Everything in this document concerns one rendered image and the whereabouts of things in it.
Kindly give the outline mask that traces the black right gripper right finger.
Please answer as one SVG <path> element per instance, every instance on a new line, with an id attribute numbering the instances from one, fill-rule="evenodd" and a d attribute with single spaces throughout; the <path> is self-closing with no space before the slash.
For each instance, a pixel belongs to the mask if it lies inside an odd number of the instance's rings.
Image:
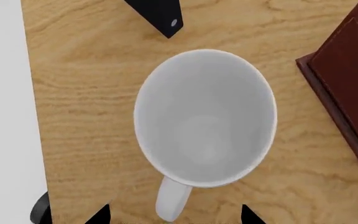
<path id="1" fill-rule="evenodd" d="M 266 224 L 247 205 L 242 205 L 242 224 Z"/>

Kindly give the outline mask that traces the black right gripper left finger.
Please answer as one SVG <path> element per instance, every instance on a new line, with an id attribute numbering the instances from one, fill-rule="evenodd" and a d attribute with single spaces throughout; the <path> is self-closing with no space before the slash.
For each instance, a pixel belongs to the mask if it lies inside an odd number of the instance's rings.
<path id="1" fill-rule="evenodd" d="M 105 205 L 98 210 L 85 224 L 110 224 L 111 211 L 110 206 Z"/>

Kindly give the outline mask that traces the white ceramic mug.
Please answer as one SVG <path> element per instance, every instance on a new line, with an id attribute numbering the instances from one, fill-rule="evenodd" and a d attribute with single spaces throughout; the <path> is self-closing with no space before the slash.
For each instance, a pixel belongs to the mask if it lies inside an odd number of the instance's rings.
<path id="1" fill-rule="evenodd" d="M 277 104 L 248 61 L 201 49 L 170 57 L 151 72 L 133 118 L 141 151 L 163 175 L 155 211 L 172 222 L 193 188 L 230 184 L 262 162 L 277 129 Z"/>

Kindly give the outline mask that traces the black round table leg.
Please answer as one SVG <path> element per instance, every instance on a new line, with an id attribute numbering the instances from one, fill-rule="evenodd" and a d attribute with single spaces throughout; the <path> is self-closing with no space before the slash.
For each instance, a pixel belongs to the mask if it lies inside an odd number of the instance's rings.
<path id="1" fill-rule="evenodd" d="M 35 203 L 30 213 L 33 224 L 52 224 L 52 214 L 48 192 L 45 192 Z"/>

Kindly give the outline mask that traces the black box with silver button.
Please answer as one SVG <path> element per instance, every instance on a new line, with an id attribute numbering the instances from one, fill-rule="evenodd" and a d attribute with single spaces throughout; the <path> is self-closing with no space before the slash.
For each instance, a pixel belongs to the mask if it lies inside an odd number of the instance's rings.
<path id="1" fill-rule="evenodd" d="M 180 0 L 124 1 L 168 39 L 183 27 Z"/>

